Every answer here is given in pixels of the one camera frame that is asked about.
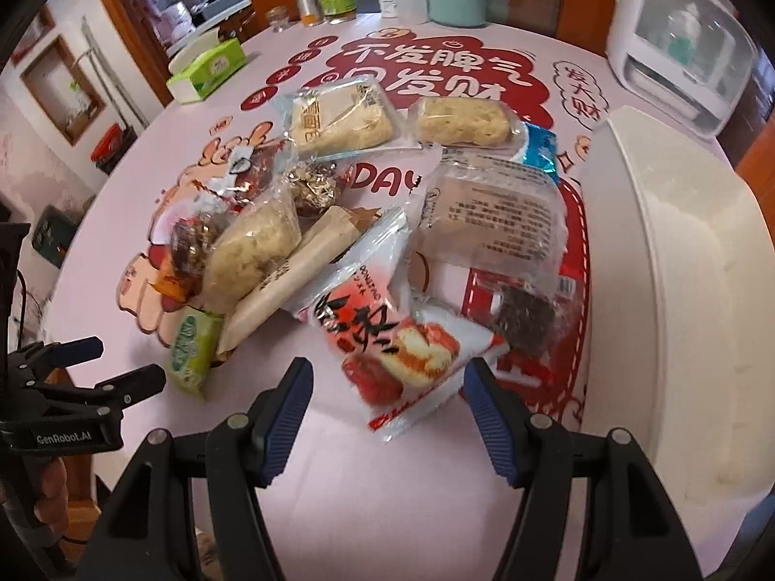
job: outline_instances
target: tissue box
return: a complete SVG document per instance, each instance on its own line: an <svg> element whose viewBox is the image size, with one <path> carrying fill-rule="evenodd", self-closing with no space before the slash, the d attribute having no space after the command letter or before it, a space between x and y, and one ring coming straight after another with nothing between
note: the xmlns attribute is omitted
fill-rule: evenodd
<svg viewBox="0 0 775 581"><path fill-rule="evenodd" d="M167 81L167 88L181 104L199 102L246 63L239 41L230 39L200 54L181 73Z"/></svg>

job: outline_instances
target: pink tablecloth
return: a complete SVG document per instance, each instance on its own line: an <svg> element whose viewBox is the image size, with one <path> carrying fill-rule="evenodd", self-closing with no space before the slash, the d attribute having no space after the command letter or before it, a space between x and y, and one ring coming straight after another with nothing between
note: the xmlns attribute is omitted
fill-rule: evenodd
<svg viewBox="0 0 775 581"><path fill-rule="evenodd" d="M165 363L163 341L174 326L146 283L155 275L154 213L192 180L208 176L228 147L279 136L278 116L267 102L278 92L365 70L381 78L400 107L428 93L501 97L523 118L557 133L559 160L570 177L583 172L591 129L613 108L633 104L677 127L619 87L601 57L553 39L495 25L471 31L384 26L371 15L337 27L263 33L247 43L250 62L242 72L202 104L170 106L142 135L81 225L50 308L52 339L97 335L105 343L101 360L72 369L77 383ZM351 198L378 207L403 202L408 186L434 163L405 154L389 171L365 170ZM459 305L466 273L453 269L434 278L431 291ZM115 483L152 428L186 434L245 411L258 392L278 382L294 355L312 360L315 394L288 468L260 495L287 578L490 578L520 493L491 469L466 404L453 399L385 444L363 425L323 337L282 313L213 372L206 403L168 386L125 411L125 448L97 457L98 472ZM195 490L198 522L208 528L204 487ZM579 530L573 515L569 535L577 538Z"/></svg>

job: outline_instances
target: barcode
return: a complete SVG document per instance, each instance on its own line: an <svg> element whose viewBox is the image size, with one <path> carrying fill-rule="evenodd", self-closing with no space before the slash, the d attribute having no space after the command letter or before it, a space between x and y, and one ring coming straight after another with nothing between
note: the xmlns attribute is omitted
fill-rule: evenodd
<svg viewBox="0 0 775 581"><path fill-rule="evenodd" d="M557 284L557 294L566 299L573 299L576 296L576 280L573 277L559 276Z"/></svg>

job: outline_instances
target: red oval graphic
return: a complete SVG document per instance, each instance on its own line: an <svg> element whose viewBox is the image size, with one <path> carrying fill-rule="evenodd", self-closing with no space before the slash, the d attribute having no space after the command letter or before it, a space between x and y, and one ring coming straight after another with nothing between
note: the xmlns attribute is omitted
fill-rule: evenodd
<svg viewBox="0 0 775 581"><path fill-rule="evenodd" d="M265 104L268 100L274 98L277 92L278 89L274 87L274 85L270 85L269 87L262 87L258 91L254 91L251 93L251 95L247 96L247 98L243 100L242 104L239 105L239 108L243 111L257 109L262 104Z"/></svg>
<svg viewBox="0 0 775 581"><path fill-rule="evenodd" d="M314 42L309 42L307 45L308 48L324 48L325 46L330 46L334 42L338 42L339 37L337 37L335 34L330 34L327 37L320 37L315 39Z"/></svg>
<svg viewBox="0 0 775 581"><path fill-rule="evenodd" d="M320 50L313 48L311 50L302 50L300 53L293 55L289 58L288 62L291 65L301 65L307 63L307 61L313 60L320 54Z"/></svg>
<svg viewBox="0 0 775 581"><path fill-rule="evenodd" d="M269 78L266 79L266 84L279 85L284 80L296 76L299 72L301 72L301 65L286 65L285 67L278 69L275 73L270 74Z"/></svg>

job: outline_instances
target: small glass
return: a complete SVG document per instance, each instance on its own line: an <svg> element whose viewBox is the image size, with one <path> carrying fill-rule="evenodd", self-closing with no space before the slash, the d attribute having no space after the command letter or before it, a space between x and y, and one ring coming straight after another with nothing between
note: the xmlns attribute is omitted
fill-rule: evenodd
<svg viewBox="0 0 775 581"><path fill-rule="evenodd" d="M270 8L266 11L266 21L269 22L272 32L282 32L291 25L291 14L284 6Z"/></svg>

